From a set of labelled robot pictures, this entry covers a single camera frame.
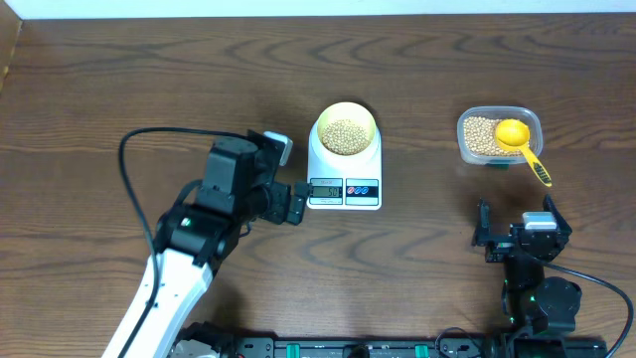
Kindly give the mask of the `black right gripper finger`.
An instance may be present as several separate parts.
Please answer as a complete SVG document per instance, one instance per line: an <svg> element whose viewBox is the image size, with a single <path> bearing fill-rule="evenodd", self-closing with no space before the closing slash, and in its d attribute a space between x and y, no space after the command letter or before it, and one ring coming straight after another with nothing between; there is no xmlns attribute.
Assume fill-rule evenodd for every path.
<svg viewBox="0 0 636 358"><path fill-rule="evenodd" d="M473 247L485 247L493 241L490 226L490 206L480 199L478 203L478 220L472 237Z"/></svg>
<svg viewBox="0 0 636 358"><path fill-rule="evenodd" d="M543 200L543 208L546 212L550 212L556 221L557 230L564 234L571 233L571 226L567 223L567 221L563 218L560 212L557 210L556 204L554 203L552 196L547 194Z"/></svg>

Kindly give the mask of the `yellow measuring scoop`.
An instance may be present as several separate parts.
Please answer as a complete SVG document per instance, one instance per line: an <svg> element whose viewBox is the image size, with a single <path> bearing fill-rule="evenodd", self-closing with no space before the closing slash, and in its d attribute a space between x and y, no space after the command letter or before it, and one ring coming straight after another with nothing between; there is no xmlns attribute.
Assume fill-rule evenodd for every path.
<svg viewBox="0 0 636 358"><path fill-rule="evenodd" d="M517 119L504 119L495 129L497 145L508 152L521 152L537 178L545 186L552 187L553 181L548 170L530 149L530 138L530 129Z"/></svg>

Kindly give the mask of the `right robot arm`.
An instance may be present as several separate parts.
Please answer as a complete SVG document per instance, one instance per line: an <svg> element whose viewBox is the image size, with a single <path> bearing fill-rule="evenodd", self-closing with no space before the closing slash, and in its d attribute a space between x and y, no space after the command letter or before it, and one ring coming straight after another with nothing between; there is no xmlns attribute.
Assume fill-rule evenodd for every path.
<svg viewBox="0 0 636 358"><path fill-rule="evenodd" d="M533 335L566 335L575 330L581 288L562 277L545 275L545 267L565 248L572 228L550 196L540 211L526 212L506 234L494 234L490 206L478 204L472 245L485 249L485 262L504 266L504 311L517 328Z"/></svg>

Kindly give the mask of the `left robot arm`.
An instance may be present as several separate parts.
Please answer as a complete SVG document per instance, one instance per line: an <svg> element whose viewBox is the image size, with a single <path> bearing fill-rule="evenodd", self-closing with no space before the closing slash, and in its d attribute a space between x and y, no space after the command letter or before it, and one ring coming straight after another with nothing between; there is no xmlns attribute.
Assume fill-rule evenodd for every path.
<svg viewBox="0 0 636 358"><path fill-rule="evenodd" d="M203 177L182 188L156 227L139 202L132 203L150 255L106 357L168 356L185 319L252 223L302 222L309 184L275 179L291 153L289 137L271 131L213 136Z"/></svg>

